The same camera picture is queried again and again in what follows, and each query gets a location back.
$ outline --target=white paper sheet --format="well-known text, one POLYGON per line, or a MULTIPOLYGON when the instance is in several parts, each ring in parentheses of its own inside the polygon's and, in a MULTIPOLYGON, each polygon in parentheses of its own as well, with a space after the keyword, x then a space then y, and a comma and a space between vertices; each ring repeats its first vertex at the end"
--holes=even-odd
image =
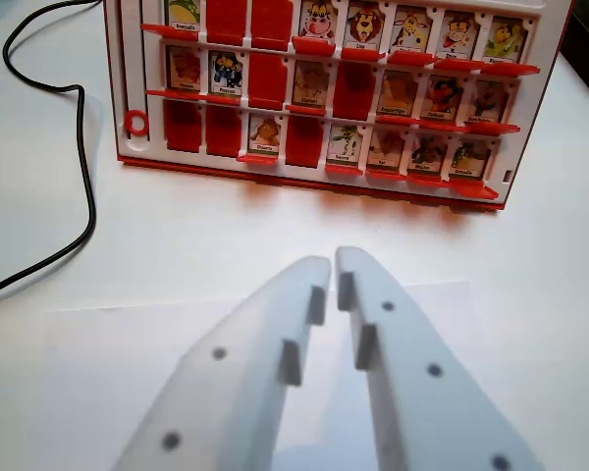
MULTIPOLYGON (((407 289, 461 361, 482 356, 468 282, 407 289)), ((366 379, 352 366, 348 314, 336 309, 333 294, 329 299, 326 325, 312 330, 303 386, 288 392, 273 471, 377 469, 366 379)), ((179 357, 236 304, 47 314, 28 469, 111 469, 179 357)))

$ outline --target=black cable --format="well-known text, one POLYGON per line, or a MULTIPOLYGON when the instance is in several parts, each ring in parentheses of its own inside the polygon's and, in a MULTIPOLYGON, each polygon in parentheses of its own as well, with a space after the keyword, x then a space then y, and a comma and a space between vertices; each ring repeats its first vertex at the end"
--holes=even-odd
POLYGON ((65 257, 70 252, 72 252, 82 244, 86 243, 87 240, 94 233, 94 228, 96 227, 96 203, 94 202, 94 193, 91 187, 91 181, 89 179, 89 170, 87 169, 87 160, 85 159, 85 147, 82 140, 82 121, 83 108, 85 103, 85 89, 78 83, 74 85, 54 86, 49 85, 47 83, 42 83, 40 81, 35 81, 31 78, 24 76, 20 73, 20 71, 13 67, 13 64, 11 64, 11 59, 9 58, 9 49, 11 49, 13 41, 15 41, 15 39, 24 30, 24 28, 27 27, 33 20, 40 17, 41 15, 63 7, 99 3, 101 1, 102 0, 70 0, 67 2, 59 2, 55 3, 54 5, 48 5, 47 7, 41 8, 36 12, 28 15, 18 25, 18 27, 15 28, 15 30, 11 33, 7 41, 4 43, 4 47, 2 48, 2 58, 4 59, 4 63, 6 64, 7 68, 11 71, 11 73, 14 76, 16 76, 24 83, 27 83, 28 85, 38 88, 40 90, 49 91, 51 93, 66 93, 75 90, 79 93, 79 100, 77 103, 77 149, 79 151, 80 172, 82 174, 82 182, 85 187, 85 195, 87 197, 87 208, 89 211, 89 218, 87 220, 87 226, 85 227, 85 230, 72 243, 65 246, 58 252, 50 255, 48 258, 41 260, 40 262, 37 262, 34 265, 24 270, 21 270, 19 273, 16 273, 15 275, 12 275, 9 278, 3 280, 2 282, 0 282, 0 290, 6 288, 7 286, 15 283, 18 280, 21 280, 22 278, 27 277, 28 275, 32 275, 33 273, 41 270, 42 268, 47 267, 48 265, 56 262, 62 257, 65 257))

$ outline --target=cartoon animal card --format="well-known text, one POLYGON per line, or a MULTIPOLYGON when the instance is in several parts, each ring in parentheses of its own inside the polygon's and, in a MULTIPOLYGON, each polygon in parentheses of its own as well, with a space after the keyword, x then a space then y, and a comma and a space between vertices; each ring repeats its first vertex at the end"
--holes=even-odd
POLYGON ((294 65, 293 104, 325 108, 329 68, 320 62, 296 61, 294 65))
POLYGON ((471 93, 467 123, 498 123, 507 106, 509 95, 503 83, 478 80, 471 93))
POLYGON ((454 153, 450 177, 481 180, 490 154, 486 141, 462 139, 454 153))
POLYGON ((491 23, 482 62, 519 62, 525 39, 526 30, 520 19, 495 17, 491 23))
POLYGON ((418 84, 408 72, 386 71, 377 112, 383 115, 409 116, 418 84))
POLYGON ((436 57, 439 59, 471 59, 479 30, 473 13, 446 12, 443 16, 436 57))
POLYGON ((165 0, 166 25, 186 31, 200 30, 200 0, 165 0))
POLYGON ((299 36, 327 39, 334 44, 338 12, 332 0, 305 0, 301 2, 299 36))
POLYGON ((327 163, 357 166, 362 146, 362 135, 357 126, 333 125, 327 149, 327 163))
POLYGON ((255 154, 278 155, 282 127, 272 115, 250 114, 248 149, 255 154))
POLYGON ((234 52, 209 52, 209 92, 242 95, 242 62, 234 52))
POLYGON ((440 174, 448 145, 441 135, 418 134, 412 144, 408 172, 440 174))
POLYGON ((404 142, 399 131, 374 130, 371 135, 366 168, 398 171, 402 159, 403 145, 404 142))
POLYGON ((200 90, 200 58, 191 47, 167 46, 168 86, 180 90, 200 90))
POLYGON ((421 118, 453 120, 458 111, 461 95, 462 88, 458 85, 456 77, 430 77, 421 109, 421 118))
POLYGON ((421 7, 397 6, 390 52, 425 52, 432 27, 432 20, 425 11, 421 7))
POLYGON ((379 50, 383 26, 384 14, 377 2, 349 2, 345 47, 379 50))

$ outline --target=red ring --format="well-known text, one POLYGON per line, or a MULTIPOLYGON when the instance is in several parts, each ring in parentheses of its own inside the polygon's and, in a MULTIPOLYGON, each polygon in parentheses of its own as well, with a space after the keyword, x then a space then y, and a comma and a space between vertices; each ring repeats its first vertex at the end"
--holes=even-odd
POLYGON ((125 129, 128 133, 133 135, 147 135, 148 134, 148 117, 146 113, 140 110, 130 110, 125 115, 125 129), (144 127, 141 130, 134 128, 134 117, 139 116, 144 121, 144 127))

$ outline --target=guess who game board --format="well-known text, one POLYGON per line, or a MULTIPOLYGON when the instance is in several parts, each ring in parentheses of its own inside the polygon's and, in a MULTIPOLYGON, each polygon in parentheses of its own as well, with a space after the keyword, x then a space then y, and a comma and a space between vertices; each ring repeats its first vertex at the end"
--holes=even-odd
POLYGON ((570 0, 105 7, 122 162, 503 209, 570 0))

